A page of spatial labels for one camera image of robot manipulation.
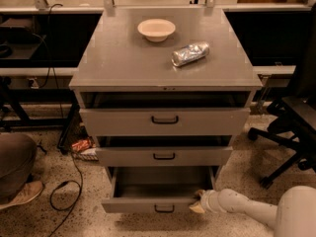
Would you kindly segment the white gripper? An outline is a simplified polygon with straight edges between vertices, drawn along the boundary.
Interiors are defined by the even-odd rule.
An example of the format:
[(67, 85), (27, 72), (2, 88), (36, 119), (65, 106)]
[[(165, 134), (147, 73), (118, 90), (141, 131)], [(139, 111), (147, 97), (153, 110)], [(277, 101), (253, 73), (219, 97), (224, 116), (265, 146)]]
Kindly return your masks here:
[(195, 196), (200, 198), (200, 202), (196, 201), (189, 206), (189, 209), (194, 213), (204, 213), (204, 211), (218, 213), (220, 211), (218, 192), (215, 190), (197, 190)]

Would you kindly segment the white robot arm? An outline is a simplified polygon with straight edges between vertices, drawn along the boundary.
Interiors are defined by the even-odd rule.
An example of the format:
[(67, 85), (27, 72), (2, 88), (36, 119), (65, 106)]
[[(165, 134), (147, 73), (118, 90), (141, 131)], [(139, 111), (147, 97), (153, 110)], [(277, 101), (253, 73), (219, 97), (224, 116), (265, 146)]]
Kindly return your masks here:
[(316, 237), (316, 190), (296, 186), (287, 190), (278, 205), (259, 202), (231, 189), (198, 190), (189, 206), (195, 213), (241, 213), (270, 227), (274, 237)]

